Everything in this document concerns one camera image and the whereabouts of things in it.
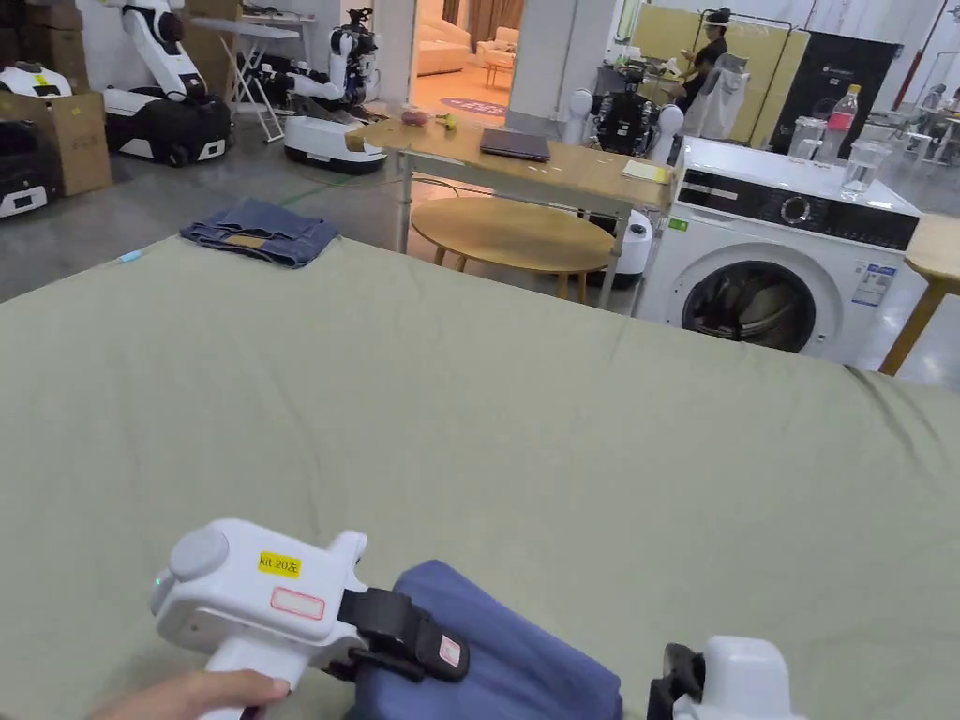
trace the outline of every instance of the human hand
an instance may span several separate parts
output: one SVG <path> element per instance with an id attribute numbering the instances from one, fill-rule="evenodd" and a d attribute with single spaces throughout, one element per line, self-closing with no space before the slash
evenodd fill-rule
<path id="1" fill-rule="evenodd" d="M 125 698 L 90 720 L 199 720 L 222 708 L 257 708 L 282 700 L 290 684 L 252 670 L 181 675 Z"/>

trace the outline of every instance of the curtain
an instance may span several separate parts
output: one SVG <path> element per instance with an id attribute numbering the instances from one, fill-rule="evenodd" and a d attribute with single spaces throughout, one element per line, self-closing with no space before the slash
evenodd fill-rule
<path id="1" fill-rule="evenodd" d="M 444 20 L 457 24 L 460 16 L 460 0 L 444 0 Z"/>
<path id="2" fill-rule="evenodd" d="M 470 0 L 470 41 L 493 40 L 497 28 L 520 29 L 523 0 Z"/>

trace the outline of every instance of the person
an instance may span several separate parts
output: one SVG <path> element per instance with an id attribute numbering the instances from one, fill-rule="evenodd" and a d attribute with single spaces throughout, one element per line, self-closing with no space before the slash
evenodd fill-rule
<path id="1" fill-rule="evenodd" d="M 290 694 L 290 684 L 252 670 L 195 672 L 149 687 L 93 713 L 90 720 L 199 720 L 209 712 L 246 708 L 253 719 L 260 708 Z"/>
<path id="2" fill-rule="evenodd" d="M 696 55 L 689 50 L 683 51 L 684 58 L 693 62 L 693 69 L 686 75 L 686 82 L 679 87 L 675 87 L 670 94 L 675 98 L 674 104 L 684 113 L 690 109 L 693 101 L 697 99 L 697 95 L 700 94 L 700 90 L 707 81 L 707 75 L 710 74 L 713 65 L 716 64 L 721 55 L 727 52 L 725 35 L 727 34 L 730 17 L 730 8 L 721 8 L 712 12 L 707 16 L 707 22 L 705 23 L 707 39 L 710 41 L 709 45 L 701 49 Z"/>
<path id="3" fill-rule="evenodd" d="M 924 101 L 920 103 L 920 107 L 924 110 L 933 110 L 936 112 L 940 109 L 940 103 L 943 102 L 945 92 L 947 92 L 946 85 L 934 85 L 930 88 L 930 91 L 926 93 L 926 97 Z"/>

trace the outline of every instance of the cloth bundle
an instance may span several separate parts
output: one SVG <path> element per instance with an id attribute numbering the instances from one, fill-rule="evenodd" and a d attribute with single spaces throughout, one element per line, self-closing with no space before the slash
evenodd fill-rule
<path id="1" fill-rule="evenodd" d="M 193 223 L 180 234 L 205 248 L 302 268 L 340 233 L 324 220 L 302 218 L 282 207 L 247 199 Z"/>
<path id="2" fill-rule="evenodd" d="M 403 573 L 394 590 L 469 643 L 460 683 L 412 683 L 365 667 L 351 720 L 620 720 L 620 679 L 500 605 L 448 565 Z"/>

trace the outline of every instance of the washing machine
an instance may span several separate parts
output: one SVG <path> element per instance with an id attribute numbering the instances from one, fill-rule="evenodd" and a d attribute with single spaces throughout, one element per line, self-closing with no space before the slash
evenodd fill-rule
<path id="1" fill-rule="evenodd" d="M 845 168 L 685 139 L 635 316 L 852 363 L 921 212 Z"/>

